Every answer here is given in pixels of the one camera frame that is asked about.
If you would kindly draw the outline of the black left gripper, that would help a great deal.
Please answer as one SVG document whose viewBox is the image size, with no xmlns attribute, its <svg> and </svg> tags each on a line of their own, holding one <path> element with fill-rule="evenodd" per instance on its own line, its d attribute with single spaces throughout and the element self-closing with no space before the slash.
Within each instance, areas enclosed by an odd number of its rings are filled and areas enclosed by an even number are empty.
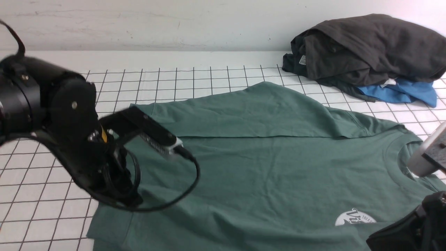
<svg viewBox="0 0 446 251">
<path fill-rule="evenodd" d="M 107 132 L 108 129 L 123 136 L 134 126 L 122 115 L 84 121 L 54 120 L 52 137 L 57 144 L 56 157 L 75 184 L 95 199 L 136 208 L 143 202 L 137 191 L 140 175 L 135 175 L 133 183 L 127 170 L 128 152 Z"/>
</svg>

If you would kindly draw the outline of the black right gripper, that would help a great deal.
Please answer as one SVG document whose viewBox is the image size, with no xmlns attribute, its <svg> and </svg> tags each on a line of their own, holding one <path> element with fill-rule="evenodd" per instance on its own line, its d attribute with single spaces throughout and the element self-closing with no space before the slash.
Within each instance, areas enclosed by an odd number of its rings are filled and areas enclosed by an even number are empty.
<svg viewBox="0 0 446 251">
<path fill-rule="evenodd" d="M 411 213 L 366 240 L 371 251 L 444 251 L 446 193 L 428 195 Z"/>
</svg>

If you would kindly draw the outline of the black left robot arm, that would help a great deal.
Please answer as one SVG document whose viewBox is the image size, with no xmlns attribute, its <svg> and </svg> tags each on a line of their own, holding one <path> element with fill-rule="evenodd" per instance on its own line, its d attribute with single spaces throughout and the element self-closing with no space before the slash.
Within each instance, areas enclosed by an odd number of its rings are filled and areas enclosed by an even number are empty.
<svg viewBox="0 0 446 251">
<path fill-rule="evenodd" d="M 143 199 L 127 151 L 99 121 L 96 87 L 78 73 L 36 58 L 1 61 L 1 144 L 28 138 L 43 144 L 74 183 L 94 199 L 128 210 Z"/>
</svg>

